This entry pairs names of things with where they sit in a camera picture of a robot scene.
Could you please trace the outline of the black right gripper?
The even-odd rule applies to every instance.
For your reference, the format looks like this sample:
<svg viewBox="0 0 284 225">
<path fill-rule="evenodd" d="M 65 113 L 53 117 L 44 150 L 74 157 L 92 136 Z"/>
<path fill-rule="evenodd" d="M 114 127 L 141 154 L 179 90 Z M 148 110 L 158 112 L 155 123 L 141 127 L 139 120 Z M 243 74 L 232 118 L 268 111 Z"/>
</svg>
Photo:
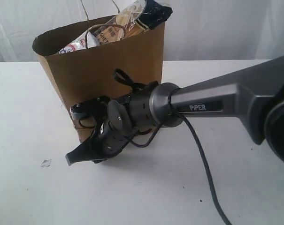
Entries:
<svg viewBox="0 0 284 225">
<path fill-rule="evenodd" d="M 92 161 L 97 164 L 120 154 L 129 143 L 119 131 L 114 128 L 109 119 L 97 125 L 90 140 L 85 140 L 65 158 L 68 165 L 78 162 Z"/>
</svg>

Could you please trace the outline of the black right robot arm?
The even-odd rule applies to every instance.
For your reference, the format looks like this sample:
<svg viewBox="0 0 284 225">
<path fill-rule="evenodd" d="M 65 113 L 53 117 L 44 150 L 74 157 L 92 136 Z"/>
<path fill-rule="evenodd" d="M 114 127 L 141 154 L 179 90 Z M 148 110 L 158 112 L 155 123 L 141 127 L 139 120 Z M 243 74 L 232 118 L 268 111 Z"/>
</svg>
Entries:
<svg viewBox="0 0 284 225">
<path fill-rule="evenodd" d="M 189 117 L 236 117 L 255 144 L 267 141 L 284 162 L 284 56 L 183 88 L 138 84 L 105 108 L 88 142 L 95 163 L 116 156 L 137 135 Z"/>
</svg>

